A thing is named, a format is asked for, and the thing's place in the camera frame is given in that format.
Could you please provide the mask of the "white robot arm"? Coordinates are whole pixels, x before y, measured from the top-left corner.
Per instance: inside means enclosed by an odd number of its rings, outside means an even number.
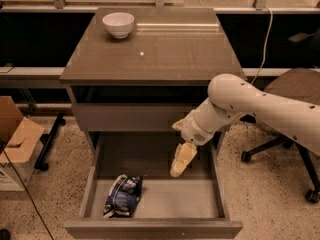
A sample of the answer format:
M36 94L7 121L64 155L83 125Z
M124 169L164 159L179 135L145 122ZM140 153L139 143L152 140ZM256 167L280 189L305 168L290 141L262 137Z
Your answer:
M320 154L320 107L258 90L242 78L220 74L208 85L208 98L172 128L184 142L175 152L170 174L180 176L215 132L252 115L303 147Z

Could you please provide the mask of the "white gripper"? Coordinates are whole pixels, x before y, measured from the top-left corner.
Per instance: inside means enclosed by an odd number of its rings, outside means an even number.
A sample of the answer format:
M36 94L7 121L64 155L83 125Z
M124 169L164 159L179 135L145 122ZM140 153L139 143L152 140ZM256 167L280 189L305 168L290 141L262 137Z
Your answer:
M194 110L184 119L175 122L172 128L181 131L181 137L186 141L177 146L170 169L172 177L179 177L196 156L197 146L205 145L213 134L207 133L197 124Z

